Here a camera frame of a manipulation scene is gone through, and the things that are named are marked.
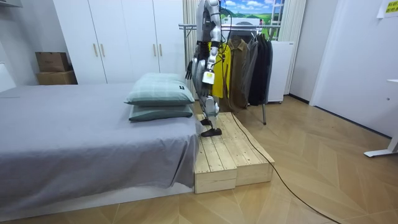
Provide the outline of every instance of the humanoid robot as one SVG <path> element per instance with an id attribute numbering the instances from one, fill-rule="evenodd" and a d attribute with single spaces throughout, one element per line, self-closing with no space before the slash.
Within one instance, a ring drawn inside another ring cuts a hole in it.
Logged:
<path id="1" fill-rule="evenodd" d="M 193 79 L 193 85 L 198 93 L 200 106 L 206 117 L 201 123 L 211 126 L 211 129 L 201 134 L 203 137 L 222 134 L 221 129 L 217 128 L 216 124 L 220 108 L 214 98 L 210 96 L 215 80 L 213 70 L 220 42 L 220 2 L 219 0 L 201 0 L 197 9 L 196 51 L 192 61 L 189 63 L 185 78 L 189 80 Z"/>

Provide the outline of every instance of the clothes rack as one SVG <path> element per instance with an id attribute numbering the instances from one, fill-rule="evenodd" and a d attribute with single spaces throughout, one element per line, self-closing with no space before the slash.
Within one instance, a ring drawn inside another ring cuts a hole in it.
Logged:
<path id="1" fill-rule="evenodd" d="M 192 30 L 197 29 L 196 24 L 179 24 L 178 27 L 180 30 L 184 32 L 184 54 L 185 54 L 185 68 L 188 67 L 189 55 L 187 55 L 187 38 Z M 273 33 L 274 29 L 279 29 L 280 25 L 230 25 L 230 24 L 222 24 L 222 31 L 248 31 L 248 32 L 257 32 L 257 29 L 271 29 L 270 33 Z M 266 125 L 266 105 L 262 104 L 262 123 Z"/>

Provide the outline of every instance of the wooden platform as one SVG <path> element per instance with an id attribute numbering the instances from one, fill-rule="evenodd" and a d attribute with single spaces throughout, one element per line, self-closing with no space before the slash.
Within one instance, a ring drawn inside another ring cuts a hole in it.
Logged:
<path id="1" fill-rule="evenodd" d="M 274 160 L 231 113 L 220 113 L 217 125 L 221 136 L 200 138 L 195 164 L 195 193 L 233 189 L 235 186 L 271 181 L 272 167 L 250 144 L 274 164 Z"/>

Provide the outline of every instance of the white wardrobe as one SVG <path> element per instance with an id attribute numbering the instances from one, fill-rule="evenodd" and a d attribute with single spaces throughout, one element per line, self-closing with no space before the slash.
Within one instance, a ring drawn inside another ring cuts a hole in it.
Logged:
<path id="1" fill-rule="evenodd" d="M 182 0 L 53 0 L 79 84 L 185 74 Z"/>

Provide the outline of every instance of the white wall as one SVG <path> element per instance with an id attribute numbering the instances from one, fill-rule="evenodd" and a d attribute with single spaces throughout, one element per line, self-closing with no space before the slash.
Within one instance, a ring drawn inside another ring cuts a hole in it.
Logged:
<path id="1" fill-rule="evenodd" d="M 398 79 L 398 17 L 376 19 L 381 2 L 339 0 L 310 103 L 392 136 L 398 86 L 386 80 Z"/>
<path id="2" fill-rule="evenodd" d="M 290 93 L 310 101 L 338 0 L 307 0 Z"/>
<path id="3" fill-rule="evenodd" d="M 28 35 L 33 50 L 66 52 L 68 55 L 53 0 L 21 0 L 21 2 L 23 7 L 16 9 L 15 12 Z"/>
<path id="4" fill-rule="evenodd" d="M 0 42 L 7 55 L 9 71 L 18 85 L 36 85 L 38 66 L 27 34 L 21 29 L 15 8 L 0 7 Z"/>
<path id="5" fill-rule="evenodd" d="M 52 0 L 21 2 L 22 7 L 0 7 L 0 42 L 17 85 L 36 85 L 35 52 L 67 53 L 67 46 Z"/>
<path id="6" fill-rule="evenodd" d="M 14 79 L 8 72 L 8 57 L 0 42 L 0 92 L 15 87 Z"/>

